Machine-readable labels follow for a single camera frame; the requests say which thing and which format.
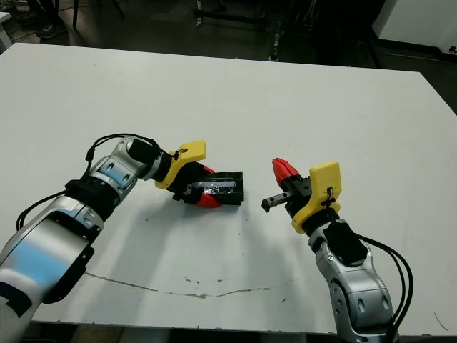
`black cable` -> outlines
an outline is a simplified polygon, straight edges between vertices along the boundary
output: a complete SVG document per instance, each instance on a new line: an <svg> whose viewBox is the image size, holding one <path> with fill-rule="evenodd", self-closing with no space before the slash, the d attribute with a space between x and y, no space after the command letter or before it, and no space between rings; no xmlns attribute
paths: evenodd
<svg viewBox="0 0 457 343"><path fill-rule="evenodd" d="M397 310L395 311L395 314L392 316L391 323L393 324L395 319L397 319L398 315L400 314L401 308L403 307L403 304L405 302L406 285L405 285L405 277L403 275L403 271L401 270L401 266L398 263L397 258L391 252L387 252L387 253L392 257L392 260L395 262L395 265L397 266L398 273L400 274L400 280L401 280L401 299L400 299L400 303L398 304Z"/></svg>
<svg viewBox="0 0 457 343"><path fill-rule="evenodd" d="M387 330L387 333L386 333L386 342L387 343L393 342L395 339L395 334L398 330L398 327L400 326L401 322L405 318L406 312L408 311L409 306L411 305L411 300L413 298L413 288L414 288L413 272L411 271L411 268L409 267L408 262L396 250L390 248L389 246L387 246L385 244L375 241L374 239L364 237L360 234L356 234L356 233L354 233L354 234L356 235L356 237L358 239L361 239L362 241L365 241L368 244L374 245L375 247L378 247L379 249L382 249L385 252L390 252L390 253L394 254L396 257L398 257L400 259L400 261L405 266L406 273L408 275L408 294L406 296L405 305L404 305L403 309L401 310L400 314L398 315L396 322L393 323L389 327L389 329Z"/></svg>
<svg viewBox="0 0 457 343"><path fill-rule="evenodd" d="M31 206L29 206L25 210L23 210L23 212L19 215L19 217L16 220L16 230L19 231L20 229L22 229L22 227L24 227L24 220L25 220L27 214L32 209L34 209L35 207L37 207L40 204L43 204L44 202L47 202L48 200L51 200L51 199L53 199L55 197L58 197L59 195L65 194L65 192L66 192L66 190L54 193L54 194L52 194L52 195L50 195L50 196L48 196L46 198L38 200L36 203L32 204Z"/></svg>
<svg viewBox="0 0 457 343"><path fill-rule="evenodd" d="M161 149L159 147L159 145L156 143L156 141L154 141L153 139L151 138L147 138L147 137L143 137L143 136L140 136L138 134L109 134L107 136L103 136L103 137L100 137L98 138L92 145L91 147L89 148L89 150L87 151L86 153L86 158L85 160L87 161L87 167L86 167L86 170L84 171L83 175L81 176L80 179L83 179L84 177L86 177L90 170L91 170L91 167L92 167L92 161L94 160L94 155L95 155L95 149L98 147L98 146L101 146L102 144L106 143L107 141L111 140L111 139L115 139L115 138L124 138L124 137L127 137L127 136L132 136L132 137L136 137L136 138L139 138L139 139L143 139L144 141L147 141L148 143L150 143L150 145L152 146L155 146L157 148L159 148L162 153L164 154L167 154L163 149ZM63 195L67 192L67 190L64 190L64 191L61 191L61 192L58 192L58 193L55 193L55 194L52 194L46 198L43 198L37 202L35 202L34 204L32 204L30 207L28 207L27 209L25 209L20 215L19 217L17 218L16 220L16 230L19 231L22 227L24 227L24 221L25 221L25 218L27 216L27 214L32 210L34 209L35 207L37 207L38 205L40 204L43 204L44 202L47 202L48 200L51 200L55 197L58 197L59 195Z"/></svg>

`white table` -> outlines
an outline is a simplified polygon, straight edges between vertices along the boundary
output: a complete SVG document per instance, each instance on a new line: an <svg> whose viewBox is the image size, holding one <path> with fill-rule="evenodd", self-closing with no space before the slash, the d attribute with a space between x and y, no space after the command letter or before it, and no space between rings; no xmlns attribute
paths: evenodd
<svg viewBox="0 0 457 343"><path fill-rule="evenodd" d="M105 134L164 149L205 139L206 165L244 171L239 208L196 208L139 182L96 240L90 274L35 320L335 332L306 237L283 208L261 208L280 191L280 156L303 174L339 161L342 217L407 258L415 296L401 333L457 334L457 118L420 74L14 44L0 75L1 244L22 209L79 177ZM396 268L375 254L397 304Z"/></svg>
<svg viewBox="0 0 457 343"><path fill-rule="evenodd" d="M9 40L8 34L6 34L5 28L2 24L10 18L10 13L0 12L0 52L7 50L11 46L11 41Z"/></svg>

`white wall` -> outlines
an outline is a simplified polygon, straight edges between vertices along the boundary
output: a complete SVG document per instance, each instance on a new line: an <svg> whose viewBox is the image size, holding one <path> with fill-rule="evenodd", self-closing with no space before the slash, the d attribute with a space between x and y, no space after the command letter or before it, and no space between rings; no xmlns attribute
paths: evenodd
<svg viewBox="0 0 457 343"><path fill-rule="evenodd" d="M456 21L457 0L387 0L373 28L380 39L440 47L457 39Z"/></svg>

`gray floor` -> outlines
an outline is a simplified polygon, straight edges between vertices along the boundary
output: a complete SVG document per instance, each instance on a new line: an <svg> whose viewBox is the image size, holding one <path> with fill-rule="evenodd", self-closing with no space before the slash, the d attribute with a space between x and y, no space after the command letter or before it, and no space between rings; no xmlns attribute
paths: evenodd
<svg viewBox="0 0 457 343"><path fill-rule="evenodd" d="M202 27L196 28L192 16L194 0L120 0L125 19L119 16L110 0L101 2L102 6L98 6L96 0L81 0L78 31L74 31L71 28L73 1L61 0L60 17L68 26L69 34L48 41L40 40L34 34L25 36L38 30L39 26L24 29L14 20L6 23L6 31L12 40L28 43L253 60L267 60L273 42L273 33L266 33L250 24L205 19ZM257 3L256 0L227 2L231 13L243 15L255 15ZM216 7L216 1L203 0L203 5L211 10ZM379 48L378 54L387 69L421 72L457 112L457 64L433 61L433 55L412 51ZM284 62L314 63L311 37L286 34L281 41L279 58ZM364 44L348 49L342 62L346 66L374 67Z"/></svg>

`scuff mark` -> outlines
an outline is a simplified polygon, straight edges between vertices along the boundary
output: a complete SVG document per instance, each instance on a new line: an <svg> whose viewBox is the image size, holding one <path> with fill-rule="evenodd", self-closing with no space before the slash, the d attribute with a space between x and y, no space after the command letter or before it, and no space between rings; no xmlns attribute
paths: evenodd
<svg viewBox="0 0 457 343"><path fill-rule="evenodd" d="M442 327L443 329L445 329L446 331L449 331L449 330L447 330L447 329L444 327L444 325L441 324L440 319L438 319L438 316L436 315L436 312L434 312L433 314L435 314L435 318L436 318L436 320L438 320L438 323L440 323L441 327Z"/></svg>
<svg viewBox="0 0 457 343"><path fill-rule="evenodd" d="M252 292L252 291L269 291L271 290L271 288L253 288L253 289L238 289L236 291L231 291L231 292L227 292L227 293L223 293L223 294L219 294L219 295L213 295L212 297L225 297L226 295L229 295L229 294L235 294L235 293L244 293L244 292Z"/></svg>
<svg viewBox="0 0 457 343"><path fill-rule="evenodd" d="M100 277L99 275L95 275L95 274L92 274L92 273L89 273L89 272L85 272L84 274L89 275L90 277L96 277L97 279L102 279L102 280L105 280L105 281L114 282L115 284L123 284L124 286L136 287L136 288L145 289L146 291L151 291L151 292L160 292L157 289L143 287L143 286L139 286L137 284L130 284L128 282L123 282L123 281L119 281L119 280L113 280L113 279L109 279L108 277Z"/></svg>
<svg viewBox="0 0 457 343"><path fill-rule="evenodd" d="M199 298L199 299L206 299L206 297L208 296L207 294L180 294L180 295L185 295L186 297L195 297L195 298Z"/></svg>
<svg viewBox="0 0 457 343"><path fill-rule="evenodd" d="M89 272L85 272L84 274L85 275L89 275L90 277L95 277L95 278L100 279L100 280L113 282L115 284L122 284L124 286L130 286L130 287L134 287L134 288L144 289L144 290L150 291L150 292L158 292L158 293L162 293L162 294L177 295L177 296L180 296L180 297L195 297L195 298L199 298L199 299L206 299L208 297L219 298L219 297L225 297L226 295L235 294L235 293L254 292L254 291L270 291L272 289L282 288L282 287L286 286L287 284L290 284L293 281L295 281L295 279L292 279L292 280L289 280L289 281L283 283L282 285L280 285L278 287L274 287L274 288L264 287L264 288L237 289L236 291L231 291L231 292L227 292L227 293L223 293L223 294L212 295L212 294L204 294L204 293L202 293L202 294L193 294L193 293L184 294L184 293L160 291L158 289L149 288L149 287L145 287L145 286L140 286L138 284L131 284L129 282L123 282L123 281L119 281L119 280L109 279L108 277L100 277L99 275L95 275L95 274L92 274L92 273L89 273Z"/></svg>

